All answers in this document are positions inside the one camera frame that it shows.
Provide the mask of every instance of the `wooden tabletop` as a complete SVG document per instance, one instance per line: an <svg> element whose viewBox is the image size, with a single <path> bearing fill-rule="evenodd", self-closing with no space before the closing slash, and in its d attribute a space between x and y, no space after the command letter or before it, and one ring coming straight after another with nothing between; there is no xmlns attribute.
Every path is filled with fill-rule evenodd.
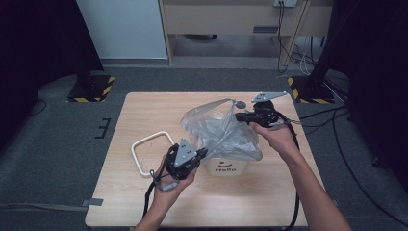
<svg viewBox="0 0 408 231"><path fill-rule="evenodd" d="M144 206L144 194L152 178L140 175L132 156L134 142L159 131L168 132L175 142L190 141L180 125L184 113L223 98L244 101L252 111L251 99L259 92L132 92L126 96L114 136L102 167L93 198L101 206L89 205L86 224L90 227L135 226ZM298 120L289 94L272 100L275 109ZM293 124L300 150L319 179L319 171L300 125ZM241 176L211 176L200 167L167 213L163 227L287 226L293 217L295 188L287 166L279 155L259 138L263 159L249 162ZM166 136L144 142L136 148L143 171L157 169L171 147ZM296 226L306 226L302 208Z"/></svg>

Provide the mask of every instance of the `smiling mouth print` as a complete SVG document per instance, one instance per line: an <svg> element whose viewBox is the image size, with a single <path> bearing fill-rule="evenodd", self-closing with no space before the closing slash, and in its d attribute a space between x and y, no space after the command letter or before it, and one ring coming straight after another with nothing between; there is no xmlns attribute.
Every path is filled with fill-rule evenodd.
<svg viewBox="0 0 408 231"><path fill-rule="evenodd" d="M224 162L219 162L218 166L219 166L219 167L231 167L232 164L226 165Z"/></svg>

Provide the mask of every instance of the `power outlet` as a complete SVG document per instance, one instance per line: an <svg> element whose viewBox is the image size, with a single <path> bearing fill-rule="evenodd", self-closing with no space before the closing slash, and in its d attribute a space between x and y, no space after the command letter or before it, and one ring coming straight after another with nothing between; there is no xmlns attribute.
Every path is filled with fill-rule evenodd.
<svg viewBox="0 0 408 231"><path fill-rule="evenodd" d="M282 3L286 8L293 8L296 6L297 0L275 0L273 6L279 8Z"/></svg>

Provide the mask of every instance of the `plastic bag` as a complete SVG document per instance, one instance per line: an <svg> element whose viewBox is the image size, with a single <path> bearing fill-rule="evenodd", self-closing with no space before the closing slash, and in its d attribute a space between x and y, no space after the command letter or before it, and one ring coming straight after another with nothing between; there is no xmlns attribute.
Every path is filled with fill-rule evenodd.
<svg viewBox="0 0 408 231"><path fill-rule="evenodd" d="M226 112L224 103L232 105ZM206 147L207 157L239 161L260 161L263 157L258 135L244 122L235 118L233 99L221 99L186 112L182 127L189 133L191 145L196 150Z"/></svg>

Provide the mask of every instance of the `table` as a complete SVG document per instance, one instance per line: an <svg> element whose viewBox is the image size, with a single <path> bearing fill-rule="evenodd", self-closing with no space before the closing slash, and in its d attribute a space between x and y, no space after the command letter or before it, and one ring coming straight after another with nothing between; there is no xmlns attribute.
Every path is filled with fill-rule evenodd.
<svg viewBox="0 0 408 231"><path fill-rule="evenodd" d="M180 120L192 108L223 98L244 101L259 92L132 92L126 96L93 198L103 199L101 206L89 205L86 224L90 227L135 226L142 216L144 194L152 182L142 177L131 153L135 141L167 131L179 142L189 141ZM289 94L272 100L276 110L298 120ZM300 149L321 183L309 144L300 125ZM179 197L162 223L163 227L287 226L293 217L295 188L285 163L260 138L264 157L250 162L241 176L215 177L200 167L195 181ZM157 169L170 143L166 136L137 147L144 171ZM306 226L302 208L296 226Z"/></svg>
<svg viewBox="0 0 408 231"><path fill-rule="evenodd" d="M279 7L274 0L159 0L166 50L172 63L177 35L271 35L279 51ZM325 37L333 0L298 0L283 11L282 46L292 54L298 36ZM282 50L281 64L289 62Z"/></svg>

